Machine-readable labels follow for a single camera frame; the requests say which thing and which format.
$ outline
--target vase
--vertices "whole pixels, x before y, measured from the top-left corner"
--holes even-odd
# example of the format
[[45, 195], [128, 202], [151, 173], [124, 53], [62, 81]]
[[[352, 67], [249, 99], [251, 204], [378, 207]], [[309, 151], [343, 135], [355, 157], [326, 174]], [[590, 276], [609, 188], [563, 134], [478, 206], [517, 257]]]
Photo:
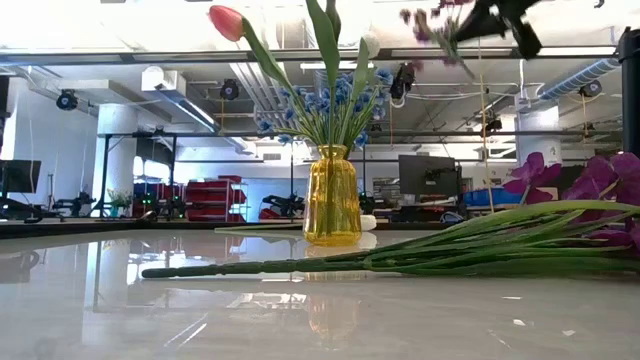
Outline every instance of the vase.
[[350, 246], [360, 240], [356, 170], [342, 145], [318, 146], [322, 158], [311, 165], [304, 216], [305, 239], [319, 246]]

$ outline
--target black rod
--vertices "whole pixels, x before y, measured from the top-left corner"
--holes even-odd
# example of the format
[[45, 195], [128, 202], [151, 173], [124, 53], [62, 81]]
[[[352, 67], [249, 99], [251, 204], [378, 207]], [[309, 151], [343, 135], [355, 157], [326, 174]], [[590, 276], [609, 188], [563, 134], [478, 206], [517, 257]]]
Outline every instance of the black rod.
[[100, 207], [100, 217], [104, 217], [104, 195], [107, 191], [107, 163], [109, 161], [109, 141], [111, 135], [107, 135], [104, 138], [104, 157], [102, 158], [102, 185], [100, 187], [100, 200], [98, 200], [98, 206]]
[[[617, 130], [591, 130], [591, 135], [616, 135], [620, 134]], [[140, 137], [139, 133], [113, 133], [113, 134], [98, 134], [98, 137], [105, 137], [111, 135], [115, 137]], [[218, 138], [218, 137], [259, 137], [269, 138], [276, 137], [280, 133], [258, 133], [252, 132], [225, 132], [224, 134], [212, 133], [212, 132], [191, 132], [191, 133], [164, 133], [161, 136], [177, 136], [178, 138]], [[389, 131], [371, 131], [367, 132], [370, 137], [389, 137], [391, 132]], [[415, 131], [415, 130], [394, 130], [394, 136], [482, 136], [481, 131]], [[579, 130], [553, 130], [553, 131], [500, 131], [488, 134], [487, 138], [499, 137], [499, 136], [584, 136], [584, 131]], [[149, 136], [149, 138], [155, 138], [160, 136]]]
[[173, 205], [175, 203], [175, 193], [173, 191], [174, 184], [174, 174], [176, 170], [176, 150], [178, 149], [178, 137], [173, 136], [173, 141], [171, 142], [171, 172], [169, 173], [169, 193], [171, 194], [171, 198], [169, 199], [169, 215], [167, 215], [167, 221], [171, 221], [173, 217]]
[[367, 196], [367, 144], [362, 145], [362, 192]]
[[620, 38], [622, 64], [622, 144], [625, 152], [640, 156], [640, 29]]
[[[291, 192], [289, 193], [289, 196], [293, 195], [293, 143], [291, 143], [291, 173], [290, 173], [290, 178], [289, 180], [291, 181]], [[293, 224], [293, 210], [289, 209], [289, 217], [291, 218], [291, 223]]]

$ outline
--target orchid flower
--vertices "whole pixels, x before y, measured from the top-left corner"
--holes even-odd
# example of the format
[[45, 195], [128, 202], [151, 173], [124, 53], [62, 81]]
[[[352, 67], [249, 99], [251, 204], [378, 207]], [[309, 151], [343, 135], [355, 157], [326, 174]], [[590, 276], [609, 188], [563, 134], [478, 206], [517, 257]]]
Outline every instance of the orchid flower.
[[545, 166], [542, 153], [531, 153], [522, 167], [511, 172], [516, 179], [504, 184], [504, 188], [512, 194], [523, 194], [526, 204], [549, 201], [553, 196], [537, 188], [558, 177], [561, 168], [560, 164]]

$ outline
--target tulip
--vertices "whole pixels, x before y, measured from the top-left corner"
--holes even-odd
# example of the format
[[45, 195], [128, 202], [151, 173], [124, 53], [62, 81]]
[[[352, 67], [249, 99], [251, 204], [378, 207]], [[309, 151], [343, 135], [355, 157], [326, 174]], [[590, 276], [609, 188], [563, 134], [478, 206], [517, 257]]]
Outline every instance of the tulip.
[[209, 9], [209, 18], [227, 40], [236, 42], [244, 36], [243, 17], [239, 12], [226, 6], [214, 5]]

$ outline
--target computer monitor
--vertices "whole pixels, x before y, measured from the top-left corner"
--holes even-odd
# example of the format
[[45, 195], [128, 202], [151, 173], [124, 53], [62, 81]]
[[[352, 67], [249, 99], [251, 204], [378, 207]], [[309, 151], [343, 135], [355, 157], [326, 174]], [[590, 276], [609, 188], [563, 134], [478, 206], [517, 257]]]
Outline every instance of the computer monitor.
[[35, 193], [38, 188], [41, 161], [33, 161], [33, 172], [30, 160], [0, 160], [0, 191], [6, 193]]
[[400, 193], [448, 199], [460, 194], [455, 160], [446, 157], [399, 155]]

